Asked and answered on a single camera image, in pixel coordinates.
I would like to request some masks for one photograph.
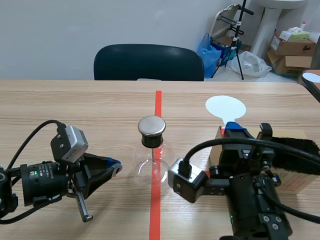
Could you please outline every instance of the tripod stand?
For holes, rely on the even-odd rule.
[[[244,80],[245,78],[244,78],[244,75],[243,75],[243,73],[242,73],[242,68],[241,68],[241,64],[240,64],[240,60],[239,60],[239,39],[240,39],[240,38],[239,38],[239,35],[243,35],[243,32],[240,30],[240,26],[241,26],[241,23],[242,23],[242,18],[243,18],[243,16],[244,16],[244,12],[246,12],[247,14],[250,14],[250,15],[254,15],[254,12],[253,12],[253,11],[250,11],[250,10],[246,9],[246,4],[247,4],[247,0],[243,0],[242,6],[241,6],[240,4],[238,5],[238,9],[240,9],[241,12],[240,12],[239,20],[235,23],[236,28],[234,28],[232,24],[230,25],[230,29],[231,29],[231,30],[235,29],[235,35],[234,35],[234,38],[233,38],[233,40],[232,40],[231,48],[229,49],[229,52],[228,52],[227,55],[225,56],[225,58],[227,57],[227,60],[226,60],[225,65],[224,65],[224,67],[227,66],[227,63],[228,63],[228,61],[229,61],[229,59],[230,59],[230,56],[231,56],[231,52],[232,52],[233,50],[235,50],[236,58],[237,58],[237,60],[238,60],[238,64],[239,64],[239,68],[240,68],[242,80]],[[226,17],[221,17],[220,20],[221,20],[221,21],[224,21],[225,23],[230,23],[230,22],[232,23],[232,22],[234,22],[233,20],[228,19],[228,18],[226,18]],[[218,71],[218,69],[219,69],[220,67],[221,67],[221,64],[217,67],[217,69],[215,70],[215,72],[214,72],[214,74],[213,74],[212,77],[215,76],[215,74],[217,73],[217,71]]]

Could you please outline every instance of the black fur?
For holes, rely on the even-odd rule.
[[[289,137],[273,137],[272,141],[279,144],[291,146],[293,148],[301,149],[307,153],[319,155],[319,147],[312,140],[296,139]],[[320,176],[320,167],[310,162],[305,162],[303,159],[292,156],[275,150],[275,157],[272,161],[272,166],[276,169],[285,169],[287,171],[303,173],[308,175]]]

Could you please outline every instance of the wooden table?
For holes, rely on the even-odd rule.
[[[155,112],[155,91],[162,90],[162,116],[167,122],[164,139],[176,156],[213,139],[221,119],[212,116],[206,100],[228,95],[241,100],[247,113],[244,127],[270,123],[273,128],[299,128],[320,144],[320,106],[302,86],[294,83],[155,82],[155,81],[0,81],[0,153],[7,166],[30,132],[49,119],[72,124],[84,131],[89,153],[120,160],[123,170],[87,201],[94,220],[83,223],[74,199],[65,197],[28,218],[2,225],[0,239],[25,240],[148,240],[150,188],[134,184],[132,152],[141,136],[138,121]],[[16,166],[52,160],[50,141],[55,126],[47,126],[23,151]],[[210,149],[192,162],[207,169]],[[302,193],[281,195],[284,204],[320,215],[320,182]],[[161,188],[162,240],[218,240],[232,234],[224,197],[203,196],[190,204],[168,186]],[[21,182],[14,186],[25,211]],[[318,240],[319,226],[288,215],[291,240]]]
[[[305,73],[311,73],[316,74],[320,76],[320,70],[307,70]],[[305,84],[306,88],[309,90],[309,92],[317,99],[320,103],[320,83],[314,83],[311,81],[308,81],[302,77],[302,81]]]

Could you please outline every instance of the tile floor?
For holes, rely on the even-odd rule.
[[[253,77],[244,75],[244,80],[241,79],[241,75],[227,70],[224,66],[220,67],[213,78],[205,78],[205,82],[277,82],[277,83],[297,83],[291,78],[278,76],[272,72],[269,72],[263,77]]]

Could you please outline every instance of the sink pedestal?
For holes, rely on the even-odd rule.
[[[274,35],[282,9],[265,8],[251,52],[264,59]]]

